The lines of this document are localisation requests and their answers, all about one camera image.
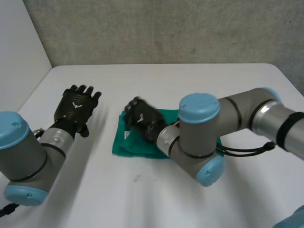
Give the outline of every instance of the robotic arm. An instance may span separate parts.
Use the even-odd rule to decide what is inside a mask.
[[[161,113],[136,97],[126,107],[126,124],[154,143],[203,186],[217,181],[225,169],[217,155],[217,137],[248,128],[304,160],[304,113],[283,106],[269,88],[257,88],[217,99],[210,94],[190,94],[180,101],[179,128],[165,122]],[[275,225],[304,225],[304,207]]]
[[[66,159],[76,133],[87,137],[86,122],[98,105],[100,92],[73,85],[65,90],[50,126],[38,141],[28,123],[15,112],[0,112],[0,172],[10,182],[7,200],[25,206],[41,205]]]

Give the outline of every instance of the black cable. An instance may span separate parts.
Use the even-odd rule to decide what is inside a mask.
[[[6,205],[3,209],[0,210],[0,218],[13,213],[17,207],[19,207],[19,204],[11,203],[9,205]]]
[[[253,152],[253,153],[247,153],[247,154],[235,154],[235,153],[230,153],[228,151],[222,151],[222,150],[219,150],[219,149],[216,149],[218,152],[224,154],[224,155],[227,155],[227,156],[231,156],[231,157],[252,157],[252,156],[256,156],[256,155],[259,155],[259,154],[262,154],[264,152],[266,152],[265,150],[260,150],[260,151],[257,151],[257,152]]]
[[[255,149],[234,149],[234,148],[229,148],[226,146],[223,146],[219,143],[217,143],[217,148],[216,150],[224,155],[227,156],[232,156],[232,157],[251,157],[251,156],[256,156],[259,154],[262,154],[266,151],[270,151],[274,149],[276,144],[274,142],[267,142],[263,147],[255,148]],[[235,153],[230,153],[228,151],[235,151],[235,152],[251,152],[247,154],[235,154]]]
[[[254,149],[234,149],[234,148],[229,148],[229,147],[223,146],[219,143],[217,144],[217,147],[224,149],[224,150],[235,151],[235,152],[256,152],[256,151],[263,149],[263,147],[258,147],[258,148],[254,148]]]

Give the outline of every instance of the white table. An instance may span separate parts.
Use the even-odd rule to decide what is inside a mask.
[[[62,92],[72,84],[103,92],[89,121],[90,137],[76,138],[46,202],[19,207],[0,219],[1,228],[270,228],[304,204],[304,162],[279,148],[252,158],[225,157],[225,173],[208,188],[170,160],[111,154],[118,116],[137,95],[158,108],[177,109],[189,93],[221,98],[267,86],[287,107],[304,110],[304,98],[275,66],[58,66],[19,112],[32,130],[53,123]],[[253,148],[267,139],[243,130],[222,141]],[[7,182],[0,177],[0,192]],[[0,208],[7,203],[1,197]]]

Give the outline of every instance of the green cloth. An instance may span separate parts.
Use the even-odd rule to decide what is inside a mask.
[[[167,123],[174,123],[177,121],[178,110],[159,109]],[[118,128],[114,139],[112,154],[124,157],[144,157],[155,159],[167,159],[168,157],[161,152],[153,143],[147,142],[134,130],[130,130],[126,126],[123,116],[125,112],[119,116]]]

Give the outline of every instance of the black strap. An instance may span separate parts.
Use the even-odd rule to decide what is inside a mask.
[[[241,129],[241,126],[242,126],[242,115],[241,115],[241,112],[239,111],[238,109],[238,106],[237,106],[237,103],[234,102],[234,100],[232,100],[231,98],[229,97],[225,97],[226,100],[230,101],[230,103],[233,105],[233,107],[235,108],[236,112],[237,112],[237,129],[236,129],[236,132]]]
[[[63,152],[62,149],[60,149],[60,148],[58,148],[58,147],[56,147],[56,146],[54,146],[52,144],[43,142],[43,143],[40,143],[40,145],[41,146],[50,147],[50,148],[54,149],[55,151],[58,151],[65,159],[67,158],[66,154]]]
[[[280,129],[278,130],[276,134],[276,143],[279,147],[285,148],[285,138],[289,132],[289,130],[293,127],[295,123],[297,123],[299,120],[302,120],[304,118],[304,113],[297,112],[292,113],[289,115],[289,117],[285,120],[285,122],[281,125]]]
[[[175,144],[176,141],[178,141],[179,139],[180,139],[180,136],[177,136],[177,137],[173,140],[173,142],[171,143],[171,145],[170,145],[170,147],[169,147],[169,151],[168,151],[169,157],[171,156],[171,150],[172,150],[174,144]]]
[[[207,154],[207,155],[199,155],[199,156],[196,156],[196,155],[193,155],[193,154],[190,154],[190,153],[187,153],[185,152],[184,150],[181,150],[185,155],[187,155],[188,157],[191,157],[191,158],[195,158],[195,159],[205,159],[205,158],[208,158],[208,157],[211,157],[213,155],[213,152]]]
[[[46,158],[42,164],[42,166],[35,172],[33,172],[31,175],[27,176],[27,177],[24,177],[24,178],[20,178],[20,179],[10,179],[10,181],[12,182],[22,182],[22,181],[26,181],[28,179],[31,179],[32,177],[36,176],[38,173],[41,172],[41,170],[43,170],[43,168],[45,167],[45,165],[47,164],[48,162],[48,156],[47,156],[47,152],[46,152]]]
[[[249,129],[252,130],[252,123],[253,123],[253,119],[255,118],[257,112],[260,110],[261,107],[263,107],[264,105],[266,105],[268,102],[274,101],[274,99],[269,99],[269,100],[265,100],[262,103],[260,103],[252,112],[251,117],[249,119]]]

